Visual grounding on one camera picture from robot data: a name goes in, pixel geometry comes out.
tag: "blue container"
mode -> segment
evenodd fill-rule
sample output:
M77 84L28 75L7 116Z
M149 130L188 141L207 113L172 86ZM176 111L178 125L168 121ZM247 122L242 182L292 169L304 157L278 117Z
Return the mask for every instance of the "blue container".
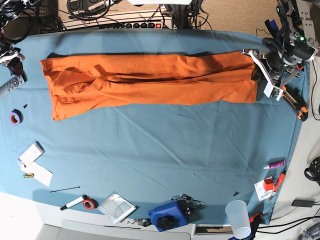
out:
M148 214L151 218L151 223L158 229L159 232L169 230L160 227L160 222L163 221L172 221L171 229L179 228L189 224L189 218L180 201L174 201L166 205L158 206L155 209L148 211Z

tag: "orange screwdriver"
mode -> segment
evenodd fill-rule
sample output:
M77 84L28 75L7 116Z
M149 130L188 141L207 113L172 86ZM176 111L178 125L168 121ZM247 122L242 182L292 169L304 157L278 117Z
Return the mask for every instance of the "orange screwdriver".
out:
M286 176L285 173L281 173L281 174L280 174L280 176L279 176L279 178L278 178L278 181L276 181L276 185L275 185L275 187L274 187L274 189L273 189L273 192L272 192L272 194L271 194L271 196L270 196L270 198L269 198L269 202L271 201L271 199L273 198L273 196L276 194L279 186L280 186L281 183L284 181L285 176Z

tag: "blue box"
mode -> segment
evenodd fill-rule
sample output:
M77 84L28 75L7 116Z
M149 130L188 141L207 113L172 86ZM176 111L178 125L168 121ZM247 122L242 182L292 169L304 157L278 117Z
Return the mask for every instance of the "blue box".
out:
M173 220L173 227L176 229L189 224L189 218L185 209L182 207L181 201L174 201L168 204L158 206L153 210L148 211L148 215L151 218L151 223L158 229L159 232L163 232L169 229L163 230L158 227L158 219L167 217Z

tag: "red tape roll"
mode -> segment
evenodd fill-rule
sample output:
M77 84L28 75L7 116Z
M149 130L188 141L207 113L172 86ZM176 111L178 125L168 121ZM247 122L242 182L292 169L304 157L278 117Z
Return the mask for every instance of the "red tape roll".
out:
M82 202L85 209L92 210L99 206L96 200L87 198Z

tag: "tape roll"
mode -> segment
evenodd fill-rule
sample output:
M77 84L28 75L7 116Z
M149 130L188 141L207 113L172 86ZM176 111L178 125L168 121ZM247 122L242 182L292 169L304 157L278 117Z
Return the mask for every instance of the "tape roll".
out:
M19 110L15 109L10 113L10 122L12 125L18 126L22 121L23 116Z
M85 199L82 204L84 208L88 210L96 209L99 206L98 202L91 198Z

